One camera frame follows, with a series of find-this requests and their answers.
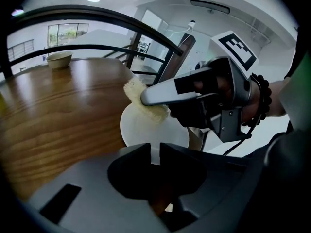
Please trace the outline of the dark wide pillar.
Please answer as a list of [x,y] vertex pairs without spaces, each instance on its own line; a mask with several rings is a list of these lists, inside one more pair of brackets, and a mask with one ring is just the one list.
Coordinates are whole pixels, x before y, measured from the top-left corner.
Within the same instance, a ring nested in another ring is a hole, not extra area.
[[165,65],[165,68],[163,68],[163,71],[160,71],[159,78],[156,78],[154,80],[154,84],[166,81],[176,76],[177,72],[181,68],[192,47],[194,46],[195,42],[196,39],[193,35],[187,33],[183,35],[178,45],[178,47],[182,50],[182,54],[178,55],[174,53],[171,56],[170,60]]

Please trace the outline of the ceiling air vent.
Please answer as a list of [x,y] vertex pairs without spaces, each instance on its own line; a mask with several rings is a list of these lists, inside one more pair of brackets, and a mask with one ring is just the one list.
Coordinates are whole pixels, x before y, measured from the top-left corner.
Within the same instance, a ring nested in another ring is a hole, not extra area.
[[225,14],[230,14],[230,8],[224,5],[208,2],[208,1],[202,1],[202,0],[190,0],[191,5],[197,6],[197,7],[203,7],[210,10],[219,11]]

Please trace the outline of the yellow sponge cloth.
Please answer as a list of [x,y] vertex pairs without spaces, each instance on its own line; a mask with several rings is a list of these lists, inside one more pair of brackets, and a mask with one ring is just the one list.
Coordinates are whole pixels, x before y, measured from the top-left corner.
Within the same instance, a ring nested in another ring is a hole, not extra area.
[[123,87],[123,90],[131,103],[145,116],[157,124],[161,124],[168,117],[168,107],[165,105],[145,106],[140,96],[147,86],[137,77],[131,78]]

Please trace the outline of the brown wooden table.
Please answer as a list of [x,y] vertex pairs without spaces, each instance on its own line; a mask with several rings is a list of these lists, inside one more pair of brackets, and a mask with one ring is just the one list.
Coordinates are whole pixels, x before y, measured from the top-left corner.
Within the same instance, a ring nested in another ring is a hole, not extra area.
[[132,77],[119,60],[89,58],[0,81],[0,163],[19,199],[78,161],[124,147],[123,87]]

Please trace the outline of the person's right forearm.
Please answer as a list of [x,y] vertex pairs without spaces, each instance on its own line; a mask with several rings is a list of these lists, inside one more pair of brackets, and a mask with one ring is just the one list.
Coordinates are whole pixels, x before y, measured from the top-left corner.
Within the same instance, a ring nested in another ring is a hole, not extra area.
[[272,102],[269,105],[269,112],[267,114],[268,117],[282,117],[286,114],[285,109],[280,101],[280,93],[290,81],[290,79],[290,77],[286,77],[282,81],[270,83],[269,88],[272,92],[270,98]]

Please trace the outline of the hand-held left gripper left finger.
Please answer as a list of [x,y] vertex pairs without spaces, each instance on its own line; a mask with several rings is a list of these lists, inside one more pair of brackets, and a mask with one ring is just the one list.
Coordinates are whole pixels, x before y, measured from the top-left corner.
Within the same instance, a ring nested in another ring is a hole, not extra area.
[[139,144],[75,163],[31,196],[27,212],[43,233],[156,233],[150,150]]

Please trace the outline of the large window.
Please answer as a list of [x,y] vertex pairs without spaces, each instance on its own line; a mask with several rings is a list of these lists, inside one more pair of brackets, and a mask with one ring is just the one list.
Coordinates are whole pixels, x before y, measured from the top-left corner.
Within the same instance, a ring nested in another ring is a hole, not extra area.
[[48,48],[68,44],[88,32],[89,24],[66,23],[48,26]]

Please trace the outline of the person's dark clothing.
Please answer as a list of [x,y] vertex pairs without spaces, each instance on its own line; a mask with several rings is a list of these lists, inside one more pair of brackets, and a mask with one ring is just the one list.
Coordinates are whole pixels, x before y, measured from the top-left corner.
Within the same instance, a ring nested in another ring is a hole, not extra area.
[[311,130],[278,135],[248,162],[251,207],[298,209],[311,203]]

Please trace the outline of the person's right hand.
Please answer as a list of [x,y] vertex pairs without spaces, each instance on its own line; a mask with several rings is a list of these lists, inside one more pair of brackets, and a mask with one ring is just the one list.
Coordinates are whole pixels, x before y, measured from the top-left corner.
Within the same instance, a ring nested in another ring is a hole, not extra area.
[[[229,107],[233,100],[232,85],[227,77],[217,77],[218,94],[221,97],[223,105]],[[242,108],[242,123],[253,119],[257,113],[260,103],[260,90],[258,85],[251,81],[250,97],[247,104]]]

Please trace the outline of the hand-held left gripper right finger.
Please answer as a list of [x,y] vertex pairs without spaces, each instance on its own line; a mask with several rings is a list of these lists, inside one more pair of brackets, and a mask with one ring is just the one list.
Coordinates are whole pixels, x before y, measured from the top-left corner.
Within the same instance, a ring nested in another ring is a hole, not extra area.
[[250,158],[160,145],[160,163],[173,184],[173,211],[160,219],[174,233],[234,233],[263,168],[267,147]]

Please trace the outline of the white round plate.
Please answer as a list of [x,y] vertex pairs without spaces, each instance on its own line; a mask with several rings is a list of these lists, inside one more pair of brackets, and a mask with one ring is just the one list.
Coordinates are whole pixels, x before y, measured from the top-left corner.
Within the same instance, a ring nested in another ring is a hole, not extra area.
[[168,116],[158,124],[129,104],[121,115],[120,131],[127,146],[151,144],[151,163],[160,164],[159,144],[170,143],[189,146],[189,132],[177,119]]

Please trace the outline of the beige bowl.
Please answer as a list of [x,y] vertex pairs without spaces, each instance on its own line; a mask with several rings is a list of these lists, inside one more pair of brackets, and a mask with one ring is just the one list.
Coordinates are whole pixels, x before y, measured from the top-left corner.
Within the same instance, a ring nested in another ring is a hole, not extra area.
[[48,66],[53,70],[64,69],[71,63],[73,53],[71,51],[58,52],[49,55],[46,59]]

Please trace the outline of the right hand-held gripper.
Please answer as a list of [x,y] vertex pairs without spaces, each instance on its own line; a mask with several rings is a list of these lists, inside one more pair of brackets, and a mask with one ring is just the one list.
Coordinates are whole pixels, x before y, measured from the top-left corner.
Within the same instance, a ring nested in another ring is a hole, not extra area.
[[171,116],[183,127],[212,128],[208,108],[211,99],[196,98],[198,94],[214,93],[214,73],[227,76],[231,102],[221,110],[215,133],[222,142],[244,141],[251,133],[241,131],[242,109],[251,97],[251,70],[258,64],[256,55],[233,31],[210,39],[209,50],[215,58],[209,66],[176,76],[146,88],[143,105],[168,105]]

